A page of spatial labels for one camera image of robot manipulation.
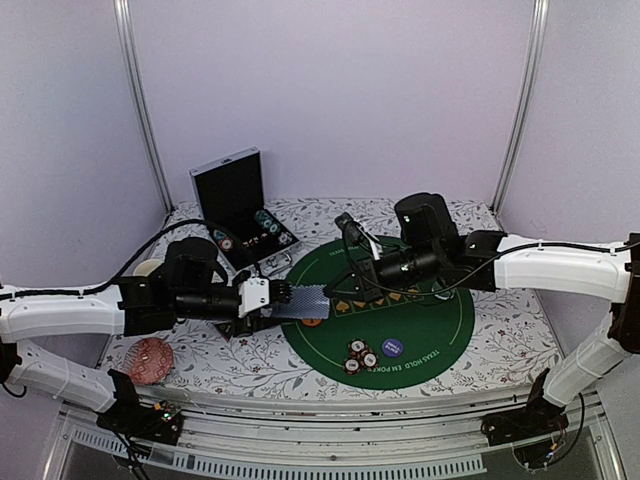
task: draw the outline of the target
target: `poker table mat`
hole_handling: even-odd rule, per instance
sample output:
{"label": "poker table mat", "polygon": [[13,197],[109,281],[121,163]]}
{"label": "poker table mat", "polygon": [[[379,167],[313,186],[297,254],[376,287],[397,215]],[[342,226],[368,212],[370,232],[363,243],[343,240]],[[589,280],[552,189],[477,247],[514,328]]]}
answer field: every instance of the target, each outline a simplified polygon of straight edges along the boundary
{"label": "poker table mat", "polygon": [[[402,245],[399,239],[381,237],[385,243]],[[351,247],[354,259],[367,253]],[[291,269],[293,285],[325,285],[347,266],[342,242],[322,245]],[[433,282],[412,287],[430,292]],[[341,288],[351,287],[347,282]],[[317,326],[303,322],[283,325],[283,332],[296,353],[327,377],[353,387],[393,390],[424,383],[451,367],[469,345],[474,327],[474,307],[466,289],[453,298],[417,297],[390,293],[377,302],[361,303],[331,299],[329,318]],[[379,356],[377,368],[349,375],[343,370],[349,343],[364,340]],[[391,358],[382,350],[387,339],[399,340],[403,353]]]}

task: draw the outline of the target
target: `black mount bracket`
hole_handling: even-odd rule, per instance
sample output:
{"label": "black mount bracket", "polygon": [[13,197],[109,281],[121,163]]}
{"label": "black mount bracket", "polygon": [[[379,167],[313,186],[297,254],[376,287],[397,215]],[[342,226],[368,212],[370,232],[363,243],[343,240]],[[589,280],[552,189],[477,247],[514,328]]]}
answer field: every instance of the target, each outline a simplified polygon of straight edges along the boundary
{"label": "black mount bracket", "polygon": [[[640,242],[640,234],[629,235],[629,244]],[[640,354],[640,246],[631,249],[631,262],[625,265],[631,273],[627,298],[623,304],[614,304],[613,323],[609,338],[620,343],[627,352]]]}
{"label": "black mount bracket", "polygon": [[6,382],[13,367],[21,364],[22,359],[18,355],[17,344],[2,343],[0,339],[0,383]]}
{"label": "black mount bracket", "polygon": [[138,394],[129,376],[116,370],[109,370],[108,373],[116,389],[114,393],[116,403],[109,410],[98,415],[96,425],[124,436],[177,445],[184,417],[178,413],[167,420],[164,418],[163,411],[140,405]]}
{"label": "black mount bracket", "polygon": [[564,407],[557,407],[543,398],[544,381],[548,374],[547,368],[536,378],[524,407],[490,413],[482,418],[481,430],[487,436],[489,445],[517,442],[558,432],[569,426]]}

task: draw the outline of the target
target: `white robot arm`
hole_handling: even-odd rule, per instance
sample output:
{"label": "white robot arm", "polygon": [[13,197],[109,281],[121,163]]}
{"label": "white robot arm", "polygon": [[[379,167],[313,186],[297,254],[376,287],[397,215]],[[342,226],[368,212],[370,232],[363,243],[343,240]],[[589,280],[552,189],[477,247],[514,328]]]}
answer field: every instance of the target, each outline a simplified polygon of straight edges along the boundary
{"label": "white robot arm", "polygon": [[[0,286],[0,383],[33,387],[88,407],[107,422],[101,426],[125,435],[145,431],[145,438],[175,444],[181,418],[167,419],[165,412],[141,406],[127,375],[78,365],[29,339],[75,333],[143,335],[171,329],[179,318],[226,323],[230,335],[242,336],[283,321],[261,313],[289,302],[289,284],[245,271],[227,285],[216,258],[211,242],[188,238],[172,243],[164,263],[148,277],[120,276],[99,286],[62,290]],[[222,283],[212,283],[214,272],[221,274]],[[162,428],[151,429],[150,424]]]}
{"label": "white robot arm", "polygon": [[[407,248],[357,262],[350,258],[348,244],[364,243],[365,232],[347,213],[336,219],[349,268],[327,284],[327,296],[371,301],[437,279],[444,288],[426,295],[456,287],[537,288],[593,295],[612,304],[611,313],[574,352],[539,375],[526,407],[484,418],[482,431],[491,444],[565,428],[565,406],[640,353],[640,235],[606,245],[545,242],[500,231],[461,236],[444,199],[427,193],[401,200],[395,213]],[[347,278],[355,279],[355,291],[340,290]]]}

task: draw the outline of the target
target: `black cable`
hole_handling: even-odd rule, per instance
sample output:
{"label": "black cable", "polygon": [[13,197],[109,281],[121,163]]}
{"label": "black cable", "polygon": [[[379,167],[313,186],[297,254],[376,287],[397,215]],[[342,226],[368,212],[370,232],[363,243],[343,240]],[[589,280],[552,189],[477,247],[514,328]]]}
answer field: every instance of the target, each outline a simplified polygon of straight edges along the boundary
{"label": "black cable", "polygon": [[225,235],[230,237],[239,246],[239,248],[241,248],[245,252],[249,253],[249,256],[251,257],[250,258],[251,259],[251,263],[253,264],[254,268],[256,269],[256,272],[258,273],[258,275],[262,275],[262,270],[260,269],[260,264],[255,259],[253,253],[251,253],[251,251],[244,246],[242,241],[240,241],[240,239],[238,239],[238,237],[236,237],[235,234],[231,233],[230,231],[226,230],[224,227],[218,225],[215,222],[211,222],[209,220],[202,220],[202,219],[199,219],[199,218],[191,218],[191,219],[188,219],[188,220],[182,220],[180,222],[174,223],[173,225],[170,225],[170,226],[160,230],[153,237],[151,237],[149,240],[147,240],[144,243],[144,245],[142,245],[131,256],[131,258],[129,258],[129,260],[126,261],[126,263],[120,268],[120,270],[118,270],[116,272],[115,275],[113,275],[105,283],[102,283],[101,285],[98,285],[97,287],[89,288],[89,289],[84,290],[82,292],[80,290],[69,290],[69,289],[22,290],[22,291],[15,292],[15,294],[10,294],[9,293],[9,294],[5,294],[5,295],[0,295],[0,301],[2,301],[2,300],[11,300],[14,297],[15,298],[22,298],[22,297],[36,297],[36,296],[42,296],[42,295],[80,296],[82,294],[84,294],[84,295],[94,295],[96,293],[104,292],[107,288],[109,288],[111,285],[113,285],[120,277],[122,277],[124,275],[124,273],[129,269],[129,267],[131,267],[131,265],[133,265],[133,263],[140,256],[142,256],[142,254],[149,247],[151,247],[151,245],[153,245],[155,242],[157,242],[160,238],[162,238],[167,233],[170,233],[170,232],[172,232],[174,230],[177,230],[178,228],[184,227],[185,225],[204,225],[205,227],[208,227],[210,229],[220,230]]}
{"label": "black cable", "polygon": [[[580,426],[578,427],[576,436],[571,442],[571,445],[569,445],[569,447],[567,447],[567,449],[564,450],[564,454],[562,456],[553,457],[549,462],[545,462],[546,458],[549,456],[548,453],[543,455],[539,459],[535,460],[534,462],[530,462],[528,466],[525,465],[527,467],[527,470],[529,470],[530,472],[536,472],[538,470],[543,470],[545,468],[552,467],[553,465],[567,458],[567,456],[578,444],[578,440],[580,440],[580,435],[582,434],[582,430],[584,428],[584,418],[585,418],[585,411],[586,411],[586,406],[584,404],[584,397],[582,396],[582,393],[579,393],[578,397],[580,397],[580,403],[582,405],[582,411],[580,414]],[[560,437],[558,438],[558,440],[556,440],[556,443],[558,443],[560,439],[563,437],[564,437],[564,430],[560,429]]]}
{"label": "black cable", "polygon": [[120,433],[113,427],[113,425],[107,419],[107,417],[105,417],[100,413],[98,413],[98,416],[107,424],[107,426],[109,427],[109,430],[111,430],[111,432],[118,438],[118,440],[120,440],[120,443],[124,445],[124,448],[127,451],[127,457],[129,458],[129,463],[131,464],[131,467],[132,467],[131,471],[136,476],[136,478],[140,479],[140,476],[138,475],[138,472],[139,472],[143,480],[151,480],[149,478],[149,475],[147,475],[147,472],[145,471],[142,465],[142,462],[140,462],[140,460],[138,459],[138,455],[136,454],[136,452],[134,451],[131,445],[133,442],[128,443],[124,438],[122,438],[122,435],[120,435]]}
{"label": "black cable", "polygon": [[630,243],[629,245],[625,245],[624,247],[618,247],[614,249],[614,252],[615,253],[626,252],[627,250],[631,250],[632,248],[636,248],[638,246],[640,246],[640,242]]}
{"label": "black cable", "polygon": [[552,460],[549,465],[555,465],[556,463],[564,460],[565,458],[567,458],[567,456],[571,453],[571,451],[575,448],[575,446],[578,443],[578,440],[580,439],[580,434],[582,433],[582,429],[584,428],[584,417],[585,417],[585,411],[586,411],[586,407],[584,404],[584,397],[582,396],[581,393],[578,394],[578,396],[580,397],[580,404],[582,405],[582,412],[580,414],[580,426],[578,427],[578,431],[576,432],[576,437],[573,439],[573,442],[571,442],[571,445],[569,445],[569,447],[564,451],[564,455],[562,455],[561,457],[555,457],[554,460]]}
{"label": "black cable", "polygon": [[11,395],[13,398],[24,398],[24,396],[27,394],[27,387],[22,387],[22,393],[14,393],[11,390],[9,390],[9,387],[7,387],[4,383],[2,384],[2,388],[4,388],[4,390]]}

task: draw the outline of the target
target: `poker chip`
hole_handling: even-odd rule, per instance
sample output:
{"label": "poker chip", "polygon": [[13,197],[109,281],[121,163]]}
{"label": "poker chip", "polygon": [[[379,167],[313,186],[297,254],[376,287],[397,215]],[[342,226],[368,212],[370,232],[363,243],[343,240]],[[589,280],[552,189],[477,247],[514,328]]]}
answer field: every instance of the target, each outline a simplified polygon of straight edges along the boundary
{"label": "poker chip", "polygon": [[220,249],[223,252],[228,252],[229,250],[233,249],[233,240],[230,237],[225,237],[220,240],[218,245],[220,245]]}
{"label": "poker chip", "polygon": [[349,342],[349,353],[352,357],[357,357],[367,348],[367,344],[364,342],[364,340],[360,340],[359,338],[356,338],[355,340],[351,340],[351,342]]}
{"label": "poker chip", "polygon": [[355,358],[347,358],[342,365],[342,369],[347,373],[347,375],[355,375],[360,372],[360,362]]}
{"label": "poker chip", "polygon": [[396,338],[388,338],[382,344],[382,353],[387,357],[396,358],[404,352],[404,345]]}
{"label": "poker chip", "polygon": [[303,318],[301,322],[305,327],[314,328],[319,326],[322,323],[322,319],[321,318]]}
{"label": "poker chip", "polygon": [[255,218],[256,222],[262,223],[264,222],[265,218],[269,218],[269,214],[264,210],[258,210],[253,218]]}
{"label": "poker chip", "polygon": [[360,363],[367,370],[373,370],[379,364],[378,355],[371,351],[365,351],[360,355]]}
{"label": "poker chip", "polygon": [[291,243],[292,237],[289,232],[282,232],[278,237],[278,243],[280,245],[286,245],[287,243]]}

